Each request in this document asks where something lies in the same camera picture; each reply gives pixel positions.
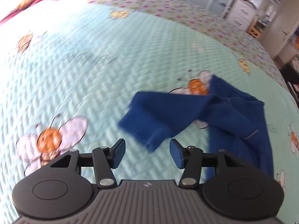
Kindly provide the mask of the white drawer cabinet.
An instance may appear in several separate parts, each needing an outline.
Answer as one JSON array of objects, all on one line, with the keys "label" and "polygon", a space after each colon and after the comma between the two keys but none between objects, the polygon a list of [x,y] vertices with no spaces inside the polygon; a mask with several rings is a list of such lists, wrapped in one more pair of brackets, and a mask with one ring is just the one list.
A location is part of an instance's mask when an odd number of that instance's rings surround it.
[{"label": "white drawer cabinet", "polygon": [[236,0],[226,19],[242,31],[247,31],[255,16],[256,10],[249,2]]}]

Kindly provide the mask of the blue knit sweater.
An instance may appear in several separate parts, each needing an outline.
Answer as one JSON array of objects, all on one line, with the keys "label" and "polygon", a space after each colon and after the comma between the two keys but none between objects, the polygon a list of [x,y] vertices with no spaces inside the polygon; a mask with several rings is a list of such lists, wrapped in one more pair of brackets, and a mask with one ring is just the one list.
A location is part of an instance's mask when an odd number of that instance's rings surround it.
[{"label": "blue knit sweater", "polygon": [[210,153],[225,149],[274,175],[264,103],[215,75],[208,95],[137,92],[118,126],[153,152],[196,120],[208,124]]}]

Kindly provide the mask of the mint quilted bee bedspread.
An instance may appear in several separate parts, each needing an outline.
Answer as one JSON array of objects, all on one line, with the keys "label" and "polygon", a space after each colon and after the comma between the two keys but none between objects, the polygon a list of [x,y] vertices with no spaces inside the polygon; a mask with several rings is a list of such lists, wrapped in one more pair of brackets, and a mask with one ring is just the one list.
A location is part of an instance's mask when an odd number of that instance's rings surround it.
[{"label": "mint quilted bee bedspread", "polygon": [[298,107],[263,47],[235,26],[184,0],[42,1],[1,26],[1,223],[18,215],[12,189],[27,164],[17,140],[82,115],[81,152],[126,140],[118,181],[179,180],[169,143],[153,153],[118,128],[137,91],[186,86],[209,70],[265,104],[278,213],[298,223]]}]

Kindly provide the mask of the wooden chair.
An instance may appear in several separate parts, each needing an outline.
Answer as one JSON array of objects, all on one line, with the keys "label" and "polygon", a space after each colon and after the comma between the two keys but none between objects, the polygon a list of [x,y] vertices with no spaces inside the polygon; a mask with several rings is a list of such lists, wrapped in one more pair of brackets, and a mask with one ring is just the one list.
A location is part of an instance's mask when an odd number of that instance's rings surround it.
[{"label": "wooden chair", "polygon": [[258,16],[255,16],[246,32],[254,39],[259,39],[264,29],[265,25],[259,21]]}]

